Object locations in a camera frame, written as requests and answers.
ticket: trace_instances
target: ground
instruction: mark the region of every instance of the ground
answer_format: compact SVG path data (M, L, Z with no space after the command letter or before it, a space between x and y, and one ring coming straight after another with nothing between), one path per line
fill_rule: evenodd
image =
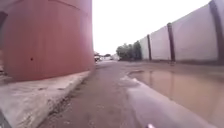
M203 116L206 116L206 114L203 111L197 111L194 105L192 105L193 107L188 106L189 100L180 98L177 99L177 102L187 108L189 107L188 109L195 113L198 112L198 115L202 114L200 116L205 120L174 103L172 100L175 101L176 97L167 96L166 90L164 91L160 86L157 86L158 88L151 87L153 88L151 89L143 85L143 83L148 84L144 79L136 76L135 78L142 80L143 83L138 81L133 83L134 79L127 78L127 75L131 74L130 72L144 71L149 71L150 74L153 72L151 77L155 77L153 78L154 83L167 85L169 79L172 80L171 83L177 83L178 80L183 80L184 77L189 75L201 79L203 77L201 74L212 72L214 76L217 75L217 72L223 71L223 68L173 66L169 63L100 62L96 65L96 69L91 76L79 85L39 128L144 128L148 124L152 124L155 128L213 127L205 121L206 117ZM218 77L214 79L222 83L219 77L222 77L222 74L218 73ZM191 78L186 78L187 81L195 82Z

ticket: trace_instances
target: dirt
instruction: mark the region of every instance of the dirt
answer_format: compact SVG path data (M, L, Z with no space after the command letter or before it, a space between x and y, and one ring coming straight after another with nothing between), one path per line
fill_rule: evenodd
M127 63L101 63L39 128L140 128L119 80Z
M200 93L189 96L195 92L195 89L193 91L184 91L186 89L181 91L179 89L178 93L184 94L183 92L186 92L188 94L184 97L178 96L178 98L188 98L187 101L180 99L183 103L176 101L177 104L174 104L173 97L170 98L171 100L167 98L170 101L163 101L158 97L169 94L167 92L170 90L169 85L173 81L172 75L174 73L176 86L182 88L181 85L184 82L186 85L188 83L192 85L184 86L191 89L188 87L204 88L203 85L214 83L214 81L222 83L223 72L224 67L215 66L100 62L96 65L92 75L65 98L64 102L51 113L39 128L145 128L149 124L153 124L155 128L213 128L212 125L199 117L198 111L189 108L199 116L186 109L188 106L184 103L195 102L194 99L204 96ZM122 80L126 75L134 75L135 78L151 85L151 87L124 83ZM152 92L156 93L153 90L160 94L152 95ZM203 91L202 94L206 94L206 92L210 94L208 92L212 90L214 89L206 88L205 91L203 89L201 91ZM200 106L201 108L210 106L206 104L205 100L199 101L196 103L204 105ZM217 101L216 104L218 107L214 110L212 123L224 126L221 100Z

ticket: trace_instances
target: concrete wall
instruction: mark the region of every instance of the concrete wall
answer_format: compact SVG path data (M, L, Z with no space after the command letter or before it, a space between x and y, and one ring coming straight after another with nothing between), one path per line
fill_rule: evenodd
M91 0L20 0L6 9L4 70L34 80L92 69L91 6Z
M170 60L170 41L167 27L150 35L152 60Z
M216 5L217 5L217 8L218 8L218 12L219 12L219 16L220 16L220 19L221 19L221 22L222 22L222 29L223 29L223 32L224 32L224 0L214 0Z
M148 38L147 36L142 38L139 41L141 45L141 51L142 51L142 59L143 60L149 60L149 47L148 47Z
M177 61L218 59L214 21L206 5L172 23Z

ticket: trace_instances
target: white wall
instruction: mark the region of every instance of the white wall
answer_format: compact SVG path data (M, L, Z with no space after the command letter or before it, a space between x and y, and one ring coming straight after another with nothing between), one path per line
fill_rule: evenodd
M141 45L142 59L149 60L149 47L147 36L139 40L139 43Z
M209 5L173 24L176 60L217 60L217 41Z
M170 41L167 27L150 35L152 60L170 60Z

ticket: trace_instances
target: wet pavement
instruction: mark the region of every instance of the wet pavement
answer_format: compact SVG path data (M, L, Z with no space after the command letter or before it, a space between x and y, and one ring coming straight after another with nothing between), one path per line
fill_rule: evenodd
M216 124L223 115L224 76L222 73L178 71L137 71L129 74L170 100Z
M102 62L63 111L39 128L223 128L223 72L212 66Z

